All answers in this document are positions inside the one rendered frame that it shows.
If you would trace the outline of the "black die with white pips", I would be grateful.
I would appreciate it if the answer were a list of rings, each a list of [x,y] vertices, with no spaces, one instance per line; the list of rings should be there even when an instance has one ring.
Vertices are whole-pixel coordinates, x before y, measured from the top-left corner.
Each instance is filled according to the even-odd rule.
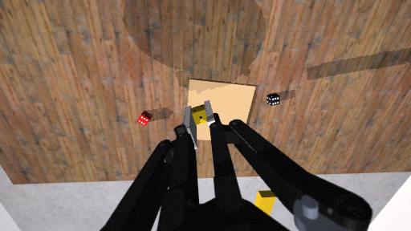
[[[275,93],[267,95],[267,103],[270,104],[271,106],[280,104],[280,95],[277,95]]]

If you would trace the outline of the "red die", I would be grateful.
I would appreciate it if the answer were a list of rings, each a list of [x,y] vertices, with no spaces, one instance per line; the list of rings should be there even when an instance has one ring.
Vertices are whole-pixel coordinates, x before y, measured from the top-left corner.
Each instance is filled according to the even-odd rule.
[[[151,118],[152,116],[149,113],[143,111],[143,113],[138,118],[137,122],[146,126],[146,124],[150,121]]]

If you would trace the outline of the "yellow die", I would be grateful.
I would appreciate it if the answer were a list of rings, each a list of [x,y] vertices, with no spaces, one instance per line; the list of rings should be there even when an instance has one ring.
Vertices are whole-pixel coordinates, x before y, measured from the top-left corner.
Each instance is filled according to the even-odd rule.
[[[192,107],[192,115],[196,125],[207,122],[205,104]]]

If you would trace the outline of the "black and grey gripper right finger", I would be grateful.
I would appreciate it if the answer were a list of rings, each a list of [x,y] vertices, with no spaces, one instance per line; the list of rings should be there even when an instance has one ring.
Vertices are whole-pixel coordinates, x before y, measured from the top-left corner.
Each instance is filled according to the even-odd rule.
[[[217,231],[250,231],[228,144],[234,144],[293,215],[298,231],[368,231],[369,203],[307,172],[241,120],[222,124],[204,101],[214,162]]]

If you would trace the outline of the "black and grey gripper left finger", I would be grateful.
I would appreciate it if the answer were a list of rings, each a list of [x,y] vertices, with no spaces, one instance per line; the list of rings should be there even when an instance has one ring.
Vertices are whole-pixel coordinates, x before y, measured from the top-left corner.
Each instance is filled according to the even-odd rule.
[[[187,231],[188,204],[199,204],[197,125],[191,106],[185,107],[183,123],[174,132],[174,141],[156,146],[100,231],[151,231],[160,208],[157,231]]]

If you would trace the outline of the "tan flat mat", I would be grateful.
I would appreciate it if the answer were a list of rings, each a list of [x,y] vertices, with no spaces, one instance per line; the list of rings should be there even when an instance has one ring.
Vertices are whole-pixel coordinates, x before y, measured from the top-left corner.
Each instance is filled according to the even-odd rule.
[[[209,100],[222,124],[228,125],[231,120],[246,124],[254,90],[255,86],[190,79],[188,106],[200,106]],[[207,122],[197,125],[197,140],[211,140]]]

